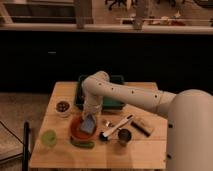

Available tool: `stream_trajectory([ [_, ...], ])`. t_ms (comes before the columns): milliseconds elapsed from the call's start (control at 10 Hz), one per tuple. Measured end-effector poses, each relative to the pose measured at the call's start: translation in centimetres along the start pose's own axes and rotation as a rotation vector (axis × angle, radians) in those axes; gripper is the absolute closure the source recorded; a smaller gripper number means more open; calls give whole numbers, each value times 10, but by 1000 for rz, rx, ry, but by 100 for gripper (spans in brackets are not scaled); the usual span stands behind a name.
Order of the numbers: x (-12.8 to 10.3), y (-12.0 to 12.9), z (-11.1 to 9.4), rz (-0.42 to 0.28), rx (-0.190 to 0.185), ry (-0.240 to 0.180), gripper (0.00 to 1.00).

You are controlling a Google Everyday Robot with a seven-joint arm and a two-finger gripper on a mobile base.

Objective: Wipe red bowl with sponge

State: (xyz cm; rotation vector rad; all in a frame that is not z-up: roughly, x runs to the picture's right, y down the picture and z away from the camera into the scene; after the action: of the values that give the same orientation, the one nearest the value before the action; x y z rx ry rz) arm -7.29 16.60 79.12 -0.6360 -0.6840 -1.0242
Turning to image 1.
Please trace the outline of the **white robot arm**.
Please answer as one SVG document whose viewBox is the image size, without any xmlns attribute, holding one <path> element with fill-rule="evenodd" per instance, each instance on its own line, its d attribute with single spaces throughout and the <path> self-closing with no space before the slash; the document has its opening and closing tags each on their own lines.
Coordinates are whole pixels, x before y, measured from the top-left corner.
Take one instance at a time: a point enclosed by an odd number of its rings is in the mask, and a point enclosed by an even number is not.
<svg viewBox="0 0 213 171">
<path fill-rule="evenodd" d="M 90 113 L 104 97 L 168 118 L 167 171 L 213 171 L 213 95 L 199 89 L 177 94 L 115 84 L 98 71 L 82 82 L 84 109 Z"/>
</svg>

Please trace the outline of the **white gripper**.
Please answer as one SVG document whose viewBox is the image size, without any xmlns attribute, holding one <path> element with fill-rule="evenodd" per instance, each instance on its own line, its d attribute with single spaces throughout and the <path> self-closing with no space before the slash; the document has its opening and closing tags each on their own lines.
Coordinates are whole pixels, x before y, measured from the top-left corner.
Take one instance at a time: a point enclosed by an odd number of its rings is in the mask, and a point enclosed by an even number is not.
<svg viewBox="0 0 213 171">
<path fill-rule="evenodd" d="M 82 117 L 86 118 L 88 115 L 94 115 L 97 116 L 101 113 L 102 111 L 102 104 L 90 104 L 88 102 L 85 102 L 83 104 L 83 112 L 82 112 Z"/>
</svg>

